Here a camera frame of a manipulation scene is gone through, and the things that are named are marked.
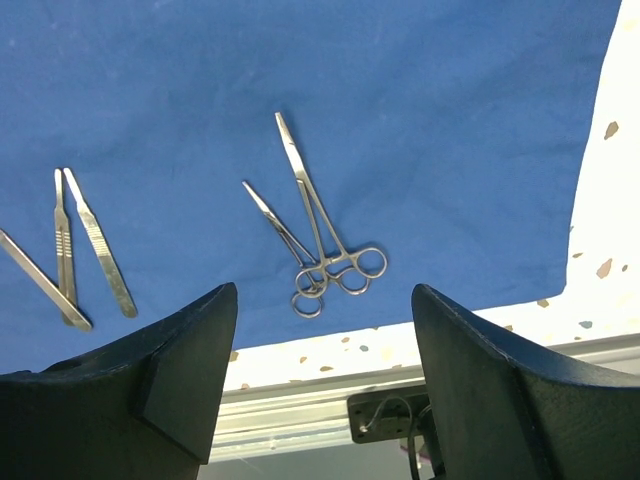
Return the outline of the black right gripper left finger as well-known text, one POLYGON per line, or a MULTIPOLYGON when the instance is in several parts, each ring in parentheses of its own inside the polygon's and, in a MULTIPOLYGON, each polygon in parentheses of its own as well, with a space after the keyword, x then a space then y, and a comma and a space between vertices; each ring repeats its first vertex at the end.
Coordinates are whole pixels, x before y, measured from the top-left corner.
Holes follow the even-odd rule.
POLYGON ((1 378, 5 479, 194 479, 209 461, 238 314, 223 284, 44 371, 1 378))

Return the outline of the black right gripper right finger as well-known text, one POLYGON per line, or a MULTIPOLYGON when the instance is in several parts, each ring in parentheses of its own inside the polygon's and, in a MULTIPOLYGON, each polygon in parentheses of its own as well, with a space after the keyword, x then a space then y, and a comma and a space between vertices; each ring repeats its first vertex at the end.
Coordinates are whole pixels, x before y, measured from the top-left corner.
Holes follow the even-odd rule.
POLYGON ((446 478, 638 478, 638 376, 538 345, 426 284, 411 304, 446 478))

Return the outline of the steel scalpel handle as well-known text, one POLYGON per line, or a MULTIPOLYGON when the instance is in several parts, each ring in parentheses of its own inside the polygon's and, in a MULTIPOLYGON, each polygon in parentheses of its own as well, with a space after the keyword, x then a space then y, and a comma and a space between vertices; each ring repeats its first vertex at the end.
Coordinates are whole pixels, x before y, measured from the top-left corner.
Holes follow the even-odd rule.
POLYGON ((114 298, 126 318, 135 318, 138 314, 137 308, 99 222, 86 202, 72 170, 64 167, 62 172, 75 200, 76 211, 80 221, 86 231, 91 247, 100 263, 114 298))
POLYGON ((59 288, 42 272, 28 255, 4 231, 1 231, 1 246, 20 268, 35 282, 45 295, 58 307, 77 329, 89 332, 93 329, 91 322, 80 310, 64 296, 59 288))
POLYGON ((54 228, 56 243, 58 287, 61 293, 76 305, 73 254, 69 220, 64 208, 64 187, 62 170, 54 170, 56 205, 54 208, 54 228))

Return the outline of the large steel hemostat forceps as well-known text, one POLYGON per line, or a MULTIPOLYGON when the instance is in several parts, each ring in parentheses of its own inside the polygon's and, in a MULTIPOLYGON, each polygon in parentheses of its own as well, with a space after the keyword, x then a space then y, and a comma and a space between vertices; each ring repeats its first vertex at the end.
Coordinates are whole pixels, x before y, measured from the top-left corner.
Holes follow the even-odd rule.
POLYGON ((297 149, 293 136, 290 133, 281 112, 275 113, 275 120, 285 153, 293 170, 296 183, 303 200, 305 211, 309 218, 318 251, 317 262, 313 265, 303 267, 296 275, 295 286, 297 291, 307 298, 318 298, 325 293, 329 284, 333 282, 350 295, 357 296, 365 293, 369 288, 371 281, 381 277, 386 272, 388 267, 386 254, 378 247, 364 247, 353 252, 349 252, 346 249, 316 192, 301 154, 297 149), (319 213, 321 220, 326 225, 330 236, 338 248, 339 254, 337 256, 328 257, 325 255, 318 221, 314 211, 319 213), (359 264, 360 257, 371 252, 375 252, 382 259, 382 267, 373 273, 366 271, 359 264), (344 284, 343 277, 350 270, 356 271, 365 279, 363 287, 359 289, 350 289, 344 284))

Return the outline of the small steel hemostat forceps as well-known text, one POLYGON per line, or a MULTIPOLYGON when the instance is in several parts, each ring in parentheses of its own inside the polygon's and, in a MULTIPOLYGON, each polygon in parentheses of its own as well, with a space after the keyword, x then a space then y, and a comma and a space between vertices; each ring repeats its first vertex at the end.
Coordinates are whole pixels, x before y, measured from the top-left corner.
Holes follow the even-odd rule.
MULTIPOLYGON (((279 237, 282 239, 287 249, 291 252, 293 258, 300 268, 305 266, 305 263, 300 256, 303 253, 309 260, 314 261, 315 258, 310 252, 299 242, 299 240, 289 231, 289 229, 280 220, 277 214, 269 207, 264 199, 256 192, 256 190, 249 184, 248 181, 242 181, 243 187, 246 189, 250 197, 256 203, 259 210, 266 217, 272 227, 275 229, 279 237)), ((321 295, 318 297, 307 297, 296 291, 291 298, 291 307, 294 312, 306 319, 313 319, 318 317, 324 308, 324 303, 321 295)))

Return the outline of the blue surgical drape cloth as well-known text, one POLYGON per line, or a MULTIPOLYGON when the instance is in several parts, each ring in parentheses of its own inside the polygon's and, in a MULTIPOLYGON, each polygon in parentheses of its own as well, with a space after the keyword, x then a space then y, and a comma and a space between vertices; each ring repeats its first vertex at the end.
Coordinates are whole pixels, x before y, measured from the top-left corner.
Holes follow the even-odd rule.
POLYGON ((59 310, 1 259, 1 369, 39 371, 226 282, 238 348, 411 318, 415 285, 473 309, 567 282, 570 219, 616 1, 5 1, 1 226, 56 272, 54 170, 76 175, 138 309, 126 319, 80 222, 79 303, 59 310), (315 258, 281 112, 349 252, 388 267, 331 282, 313 319, 301 269, 246 180, 315 258))

